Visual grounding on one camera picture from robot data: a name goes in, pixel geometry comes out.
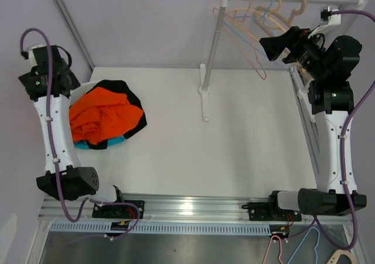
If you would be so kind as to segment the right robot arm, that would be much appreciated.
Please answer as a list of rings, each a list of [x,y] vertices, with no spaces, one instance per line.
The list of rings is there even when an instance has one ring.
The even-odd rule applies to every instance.
[[[318,131],[318,176],[316,188],[273,191],[267,214],[278,220],[290,211],[305,215],[345,216],[367,205],[355,183],[351,159],[351,122],[354,94],[349,84],[352,70],[360,61],[362,44],[348,35],[338,36],[328,48],[318,43],[309,29],[291,27],[280,36],[260,39],[267,58],[285,64],[299,63],[313,78],[308,103]]]

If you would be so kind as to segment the orange t shirt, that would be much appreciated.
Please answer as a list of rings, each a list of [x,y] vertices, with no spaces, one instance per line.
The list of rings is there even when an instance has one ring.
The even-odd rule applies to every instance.
[[[96,87],[69,108],[73,142],[97,145],[120,137],[134,129],[143,115],[143,109],[131,104],[126,94]]]

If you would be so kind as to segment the blue wire hanger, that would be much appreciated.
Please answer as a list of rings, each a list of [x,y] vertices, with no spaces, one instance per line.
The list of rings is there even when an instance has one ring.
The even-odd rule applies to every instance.
[[[266,1],[266,5],[263,5],[264,7],[267,7],[269,5],[269,1]],[[251,1],[251,8],[252,9],[255,9],[256,7],[258,6],[262,6],[262,5],[257,5],[255,1]],[[248,28],[248,31],[254,35],[256,38],[259,38],[259,40],[262,38],[262,37],[272,37],[272,36],[268,36],[266,35],[255,23],[254,21],[251,19],[251,18],[247,18],[247,22],[246,22],[246,25],[247,25],[247,28]],[[261,60],[261,57],[266,57],[266,54],[264,53],[264,51],[261,49],[261,46],[260,46],[260,43],[259,41],[258,42],[255,42],[254,41],[254,44],[256,46],[256,48],[260,51],[259,52],[259,59],[261,61],[261,63],[263,64],[263,67],[265,68],[265,62]],[[249,55],[249,57],[252,59],[252,61],[255,63],[255,57],[253,56],[253,51],[251,50],[251,48],[246,45],[245,43],[242,43],[242,46],[245,48],[245,50],[247,51],[247,54]]]

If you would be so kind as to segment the beige wooden hanger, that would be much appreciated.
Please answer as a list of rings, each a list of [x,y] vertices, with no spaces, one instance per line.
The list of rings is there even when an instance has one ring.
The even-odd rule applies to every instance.
[[[239,25],[239,23],[244,23],[246,18],[251,18],[268,36],[274,36],[276,31],[286,31],[286,27],[282,26],[272,17],[272,13],[277,13],[281,6],[281,0],[270,0],[270,3],[266,8],[259,6],[255,9],[248,9],[243,16],[237,16],[238,10],[233,10],[233,15],[227,16],[233,25]]]
[[[295,17],[300,16],[305,12],[307,0],[297,0],[297,3],[299,3],[299,7],[291,9],[289,15],[285,15],[286,12],[282,11],[283,4],[277,13],[272,13],[272,17],[276,21],[278,21],[282,26],[286,27],[286,31],[293,25]]]

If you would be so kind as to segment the teal t shirt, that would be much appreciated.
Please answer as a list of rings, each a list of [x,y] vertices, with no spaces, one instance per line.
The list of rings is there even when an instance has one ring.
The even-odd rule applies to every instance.
[[[81,150],[105,150],[108,147],[112,147],[124,141],[125,141],[124,136],[106,139],[97,144],[91,144],[88,141],[78,141],[74,143],[74,147],[81,149]]]

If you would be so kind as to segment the pink wire hanger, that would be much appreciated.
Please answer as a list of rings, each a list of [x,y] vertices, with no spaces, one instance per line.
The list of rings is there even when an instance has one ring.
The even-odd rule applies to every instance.
[[[247,28],[246,22],[248,18],[248,13],[253,12],[251,8],[251,0],[248,0],[248,5],[246,8],[236,8],[230,10],[229,12],[224,11],[222,26],[226,34],[228,34],[231,41],[235,44],[237,49],[240,51],[241,55],[252,69],[258,74],[261,80],[267,79],[267,72],[263,67],[259,59],[259,50],[256,48],[254,41],[258,42],[259,38],[252,35]],[[255,57],[255,63],[247,54],[247,51],[242,46],[242,43],[248,45],[253,51],[253,56]]]

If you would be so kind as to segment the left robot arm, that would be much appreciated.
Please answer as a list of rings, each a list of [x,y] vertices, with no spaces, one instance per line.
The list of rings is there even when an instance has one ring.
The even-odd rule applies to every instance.
[[[71,93],[80,82],[70,69],[70,54],[61,56],[63,50],[58,45],[34,45],[21,51],[31,70],[19,81],[38,113],[45,145],[45,170],[36,178],[37,187],[60,202],[71,222],[80,218],[69,214],[66,202],[79,198],[95,204],[105,218],[139,218],[139,205],[123,200],[116,185],[101,185],[96,169],[81,165],[76,154],[69,111]]]

